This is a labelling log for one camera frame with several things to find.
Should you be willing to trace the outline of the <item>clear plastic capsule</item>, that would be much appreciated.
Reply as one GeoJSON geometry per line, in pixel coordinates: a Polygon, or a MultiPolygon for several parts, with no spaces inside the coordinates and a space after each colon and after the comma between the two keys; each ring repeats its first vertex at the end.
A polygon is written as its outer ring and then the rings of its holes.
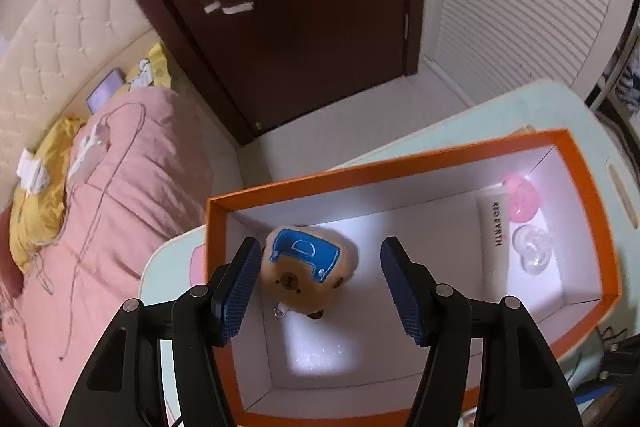
{"type": "Polygon", "coordinates": [[[512,245],[520,255],[521,265],[530,275],[539,275],[550,263],[553,244],[547,231],[533,225],[522,225],[512,235],[512,245]]]}

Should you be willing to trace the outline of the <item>white cosmetic tube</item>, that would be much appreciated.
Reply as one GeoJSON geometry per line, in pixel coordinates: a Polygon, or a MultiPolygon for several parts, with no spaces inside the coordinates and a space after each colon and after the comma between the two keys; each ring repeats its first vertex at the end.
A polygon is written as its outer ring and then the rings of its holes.
{"type": "Polygon", "coordinates": [[[482,238],[483,299],[498,303],[506,295],[509,272],[509,213],[506,189],[501,185],[476,193],[482,238]]]}

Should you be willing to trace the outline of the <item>pink plastic capsule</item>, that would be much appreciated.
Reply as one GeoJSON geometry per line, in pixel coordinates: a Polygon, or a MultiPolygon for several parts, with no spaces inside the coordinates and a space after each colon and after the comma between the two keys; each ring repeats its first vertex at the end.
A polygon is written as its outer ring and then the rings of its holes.
{"type": "Polygon", "coordinates": [[[510,220],[516,223],[532,220],[540,208],[540,197],[532,182],[522,176],[508,176],[503,186],[508,196],[510,220]]]}

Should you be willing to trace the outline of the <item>capybara plush with blue cap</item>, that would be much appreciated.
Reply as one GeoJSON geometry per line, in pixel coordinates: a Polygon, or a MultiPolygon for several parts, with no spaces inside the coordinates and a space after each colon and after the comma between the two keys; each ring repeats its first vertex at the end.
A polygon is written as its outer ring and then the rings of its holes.
{"type": "Polygon", "coordinates": [[[320,320],[355,268],[356,255],[341,236],[285,225],[266,238],[259,280],[281,314],[320,320]]]}

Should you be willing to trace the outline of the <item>orange storage box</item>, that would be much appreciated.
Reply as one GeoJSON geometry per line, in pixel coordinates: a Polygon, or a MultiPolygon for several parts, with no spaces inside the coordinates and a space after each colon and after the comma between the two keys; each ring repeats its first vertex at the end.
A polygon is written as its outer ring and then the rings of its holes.
{"type": "Polygon", "coordinates": [[[215,359],[241,426],[578,425],[559,359],[616,305],[608,219],[566,130],[255,187],[206,207],[250,248],[215,359]]]}

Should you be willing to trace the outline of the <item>yellow pillow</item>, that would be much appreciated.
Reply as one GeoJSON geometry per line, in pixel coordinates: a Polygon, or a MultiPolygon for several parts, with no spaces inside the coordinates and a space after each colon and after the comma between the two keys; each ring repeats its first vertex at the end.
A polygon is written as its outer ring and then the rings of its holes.
{"type": "Polygon", "coordinates": [[[9,227],[10,251],[13,261],[23,273],[30,258],[58,236],[65,216],[65,184],[70,169],[74,140],[86,124],[81,118],[60,118],[33,153],[41,158],[50,174],[47,190],[39,195],[14,191],[9,227]]]}

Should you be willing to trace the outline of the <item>pink duvet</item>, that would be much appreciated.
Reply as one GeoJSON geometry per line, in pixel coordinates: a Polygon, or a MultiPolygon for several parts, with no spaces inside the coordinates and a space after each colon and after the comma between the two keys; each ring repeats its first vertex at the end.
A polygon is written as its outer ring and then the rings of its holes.
{"type": "Polygon", "coordinates": [[[193,106],[165,88],[112,98],[88,125],[110,130],[106,155],[74,192],[58,243],[21,294],[1,293],[3,361],[43,426],[60,423],[91,352],[145,265],[201,225],[213,184],[193,106]]]}

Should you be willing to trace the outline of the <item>purple phone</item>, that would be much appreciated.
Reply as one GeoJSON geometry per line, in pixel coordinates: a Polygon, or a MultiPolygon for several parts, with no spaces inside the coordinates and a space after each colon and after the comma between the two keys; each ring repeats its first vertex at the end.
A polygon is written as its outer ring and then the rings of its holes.
{"type": "Polygon", "coordinates": [[[89,112],[95,114],[124,86],[125,78],[122,71],[119,68],[112,69],[87,96],[86,105],[89,112]]]}

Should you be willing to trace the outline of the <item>cream tufted headboard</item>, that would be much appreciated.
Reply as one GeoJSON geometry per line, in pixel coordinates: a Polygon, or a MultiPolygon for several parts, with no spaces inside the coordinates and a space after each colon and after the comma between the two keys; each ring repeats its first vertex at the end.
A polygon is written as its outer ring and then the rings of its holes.
{"type": "Polygon", "coordinates": [[[151,30],[136,0],[37,0],[1,60],[1,207],[17,161],[99,70],[151,30]]]}

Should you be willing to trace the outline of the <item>dark wooden door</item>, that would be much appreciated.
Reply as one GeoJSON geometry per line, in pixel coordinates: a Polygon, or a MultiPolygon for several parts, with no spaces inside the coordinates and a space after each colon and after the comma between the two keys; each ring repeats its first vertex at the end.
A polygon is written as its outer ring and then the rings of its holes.
{"type": "Polygon", "coordinates": [[[240,144],[418,69],[424,0],[136,0],[240,144]]]}

